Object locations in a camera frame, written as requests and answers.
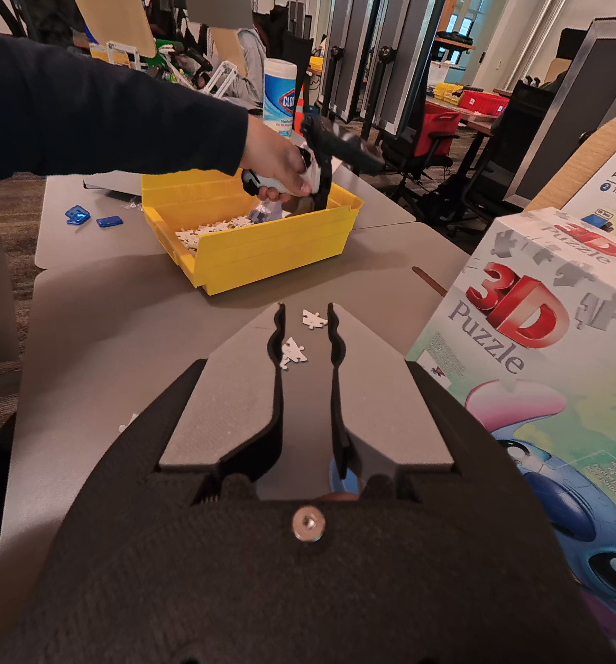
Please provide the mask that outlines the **red backed office chair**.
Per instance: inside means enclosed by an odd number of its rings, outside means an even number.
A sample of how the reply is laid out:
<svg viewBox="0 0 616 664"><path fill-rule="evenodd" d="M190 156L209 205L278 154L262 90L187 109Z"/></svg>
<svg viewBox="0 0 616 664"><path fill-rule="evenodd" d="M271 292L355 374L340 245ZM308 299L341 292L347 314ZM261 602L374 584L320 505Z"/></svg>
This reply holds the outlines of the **red backed office chair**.
<svg viewBox="0 0 616 664"><path fill-rule="evenodd" d="M449 153L461 113L428 104L421 130L407 127L400 136L385 138L381 143L385 159L384 175L399 173L403 177L421 178L431 167L450 167Z"/></svg>

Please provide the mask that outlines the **grey rolling partition panel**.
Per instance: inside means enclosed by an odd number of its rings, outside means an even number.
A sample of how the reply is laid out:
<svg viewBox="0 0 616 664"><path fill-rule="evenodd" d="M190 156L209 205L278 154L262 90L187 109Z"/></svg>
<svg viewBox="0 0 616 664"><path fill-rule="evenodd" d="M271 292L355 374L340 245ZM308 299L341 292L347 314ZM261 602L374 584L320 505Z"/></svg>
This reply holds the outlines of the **grey rolling partition panel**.
<svg viewBox="0 0 616 664"><path fill-rule="evenodd" d="M390 1L381 45L394 52L387 66L375 112L375 124L391 136L407 127L439 25L445 1Z"/></svg>
<svg viewBox="0 0 616 664"><path fill-rule="evenodd" d="M357 114L380 1L332 1L318 100L321 113L349 123Z"/></svg>

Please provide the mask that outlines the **white cardboard box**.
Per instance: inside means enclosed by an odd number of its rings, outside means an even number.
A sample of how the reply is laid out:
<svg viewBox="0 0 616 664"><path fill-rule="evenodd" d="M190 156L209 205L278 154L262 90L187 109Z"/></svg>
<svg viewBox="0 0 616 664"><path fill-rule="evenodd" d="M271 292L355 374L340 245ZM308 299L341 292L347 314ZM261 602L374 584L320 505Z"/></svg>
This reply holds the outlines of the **white cardboard box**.
<svg viewBox="0 0 616 664"><path fill-rule="evenodd" d="M123 170L113 170L106 173L84 175L83 185L86 188L102 188L122 195L142 195L141 174Z"/></svg>

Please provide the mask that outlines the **black office chair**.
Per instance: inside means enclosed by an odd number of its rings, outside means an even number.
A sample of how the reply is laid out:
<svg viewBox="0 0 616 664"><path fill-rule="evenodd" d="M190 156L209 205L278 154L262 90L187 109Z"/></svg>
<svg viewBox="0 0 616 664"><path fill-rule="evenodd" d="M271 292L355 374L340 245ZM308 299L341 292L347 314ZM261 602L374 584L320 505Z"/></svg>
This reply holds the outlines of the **black office chair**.
<svg viewBox="0 0 616 664"><path fill-rule="evenodd" d="M520 210L504 199L557 89L555 84L535 87L516 83L505 111L495 121L475 174L462 193L465 208L479 219L492 222Z"/></svg>

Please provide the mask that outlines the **wipes canister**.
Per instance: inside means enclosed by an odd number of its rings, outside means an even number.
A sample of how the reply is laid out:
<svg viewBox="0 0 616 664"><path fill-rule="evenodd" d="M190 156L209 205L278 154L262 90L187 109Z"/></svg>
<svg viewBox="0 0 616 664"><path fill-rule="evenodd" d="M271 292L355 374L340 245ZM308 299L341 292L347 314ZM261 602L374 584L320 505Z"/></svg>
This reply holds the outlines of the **wipes canister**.
<svg viewBox="0 0 616 664"><path fill-rule="evenodd" d="M304 83L308 66L266 58L263 74L263 122L280 136L290 139L304 120Z"/></svg>

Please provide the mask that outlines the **instruction sign on stand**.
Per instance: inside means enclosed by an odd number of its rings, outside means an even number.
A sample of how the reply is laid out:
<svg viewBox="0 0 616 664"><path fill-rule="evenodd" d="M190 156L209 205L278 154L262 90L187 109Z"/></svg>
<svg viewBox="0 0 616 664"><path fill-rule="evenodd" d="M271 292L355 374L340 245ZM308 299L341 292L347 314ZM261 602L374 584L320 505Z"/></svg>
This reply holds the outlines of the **instruction sign on stand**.
<svg viewBox="0 0 616 664"><path fill-rule="evenodd" d="M596 130L525 208L562 209L616 152L616 118Z"/></svg>

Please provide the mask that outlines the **person's left forearm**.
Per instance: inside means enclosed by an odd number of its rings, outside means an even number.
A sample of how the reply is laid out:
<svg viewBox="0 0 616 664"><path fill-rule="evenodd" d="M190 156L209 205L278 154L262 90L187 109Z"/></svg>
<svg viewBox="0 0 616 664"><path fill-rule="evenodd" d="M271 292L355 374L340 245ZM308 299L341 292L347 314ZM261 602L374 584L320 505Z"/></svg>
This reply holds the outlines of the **person's left forearm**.
<svg viewBox="0 0 616 664"><path fill-rule="evenodd" d="M227 102L0 35L0 180L113 170L232 176L247 124L247 112Z"/></svg>

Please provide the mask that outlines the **pile of white puzzle pieces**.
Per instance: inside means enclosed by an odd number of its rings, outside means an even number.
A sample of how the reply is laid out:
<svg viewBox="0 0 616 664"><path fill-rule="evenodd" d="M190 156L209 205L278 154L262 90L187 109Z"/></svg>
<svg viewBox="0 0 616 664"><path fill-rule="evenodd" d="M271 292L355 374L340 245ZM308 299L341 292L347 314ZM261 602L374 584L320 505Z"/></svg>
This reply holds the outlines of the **pile of white puzzle pieces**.
<svg viewBox="0 0 616 664"><path fill-rule="evenodd" d="M250 218L239 216L232 218L230 221L225 220L211 225L200 225L196 229L182 228L181 230L176 231L176 237L187 251L194 256L196 255L197 247L202 237L225 232L226 230L236 230L238 228L246 228L253 225L254 224Z"/></svg>

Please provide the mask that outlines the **printed cardboard puzzle box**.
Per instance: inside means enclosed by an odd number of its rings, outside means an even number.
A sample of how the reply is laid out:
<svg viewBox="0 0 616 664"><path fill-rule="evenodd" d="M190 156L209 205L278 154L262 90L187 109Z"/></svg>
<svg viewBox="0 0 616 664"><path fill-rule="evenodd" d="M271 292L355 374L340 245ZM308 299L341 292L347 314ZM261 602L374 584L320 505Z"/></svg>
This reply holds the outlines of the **printed cardboard puzzle box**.
<svg viewBox="0 0 616 664"><path fill-rule="evenodd" d="M616 237L496 219L407 355L496 438L616 641Z"/></svg>

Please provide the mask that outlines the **person's left hand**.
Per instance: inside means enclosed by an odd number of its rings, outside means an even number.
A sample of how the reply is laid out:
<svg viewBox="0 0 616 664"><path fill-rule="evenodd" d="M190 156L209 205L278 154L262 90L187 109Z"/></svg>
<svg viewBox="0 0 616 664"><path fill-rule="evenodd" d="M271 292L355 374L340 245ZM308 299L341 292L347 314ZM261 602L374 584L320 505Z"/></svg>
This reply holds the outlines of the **person's left hand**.
<svg viewBox="0 0 616 664"><path fill-rule="evenodd" d="M276 188L261 187L257 196L262 201L286 202L292 196L311 194L310 185L302 177L305 164L298 147L252 115L248 116L246 145L239 166L276 179L287 189L286 193L279 193Z"/></svg>

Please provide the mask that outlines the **yellow plastic bin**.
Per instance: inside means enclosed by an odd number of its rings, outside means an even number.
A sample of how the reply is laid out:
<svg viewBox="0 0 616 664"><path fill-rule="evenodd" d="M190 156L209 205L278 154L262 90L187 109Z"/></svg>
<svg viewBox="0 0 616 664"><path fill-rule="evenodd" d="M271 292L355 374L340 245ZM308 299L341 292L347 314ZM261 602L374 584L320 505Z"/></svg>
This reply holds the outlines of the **yellow plastic bin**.
<svg viewBox="0 0 616 664"><path fill-rule="evenodd" d="M342 253L364 202L337 184L325 210L202 237L196 255L189 253L176 231L254 209L256 199L244 192L240 174L194 169L141 176L146 221L191 285L220 294Z"/></svg>

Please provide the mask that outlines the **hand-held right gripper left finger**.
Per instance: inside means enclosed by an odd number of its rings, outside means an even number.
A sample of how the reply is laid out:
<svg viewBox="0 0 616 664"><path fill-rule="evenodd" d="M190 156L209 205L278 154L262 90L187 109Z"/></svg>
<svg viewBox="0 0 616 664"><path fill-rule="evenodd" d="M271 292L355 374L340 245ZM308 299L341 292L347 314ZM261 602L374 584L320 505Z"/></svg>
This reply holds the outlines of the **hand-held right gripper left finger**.
<svg viewBox="0 0 616 664"><path fill-rule="evenodd" d="M273 303L210 353L160 469L258 480L279 460L285 313L283 303Z"/></svg>

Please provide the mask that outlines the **blue round plastic stand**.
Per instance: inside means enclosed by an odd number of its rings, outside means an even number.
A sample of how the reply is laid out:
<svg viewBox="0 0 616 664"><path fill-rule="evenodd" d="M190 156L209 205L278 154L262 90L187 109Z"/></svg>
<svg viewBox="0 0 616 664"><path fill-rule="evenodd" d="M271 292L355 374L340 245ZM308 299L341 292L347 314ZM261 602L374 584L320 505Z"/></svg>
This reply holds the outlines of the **blue round plastic stand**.
<svg viewBox="0 0 616 664"><path fill-rule="evenodd" d="M346 469L345 477L340 477L335 457L332 456L329 463L329 489L335 494L350 494L354 497L360 495L359 480L351 469Z"/></svg>

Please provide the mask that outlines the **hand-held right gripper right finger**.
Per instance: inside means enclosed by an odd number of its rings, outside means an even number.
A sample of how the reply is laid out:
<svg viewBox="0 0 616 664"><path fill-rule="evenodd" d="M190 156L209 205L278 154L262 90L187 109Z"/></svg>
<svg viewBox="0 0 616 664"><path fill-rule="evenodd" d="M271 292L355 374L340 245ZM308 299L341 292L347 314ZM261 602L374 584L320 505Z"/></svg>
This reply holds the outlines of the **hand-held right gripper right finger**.
<svg viewBox="0 0 616 664"><path fill-rule="evenodd" d="M404 356L337 303L328 306L332 448L340 477L444 473L453 457Z"/></svg>

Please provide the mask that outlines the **large grey panel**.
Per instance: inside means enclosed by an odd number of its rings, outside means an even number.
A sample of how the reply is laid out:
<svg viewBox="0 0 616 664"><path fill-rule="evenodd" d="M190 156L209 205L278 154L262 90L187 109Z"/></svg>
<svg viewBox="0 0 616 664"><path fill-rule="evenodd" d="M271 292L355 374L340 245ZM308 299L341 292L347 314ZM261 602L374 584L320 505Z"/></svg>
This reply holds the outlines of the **large grey panel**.
<svg viewBox="0 0 616 664"><path fill-rule="evenodd" d="M525 208L578 149L616 117L616 18L596 19L528 149L506 203Z"/></svg>

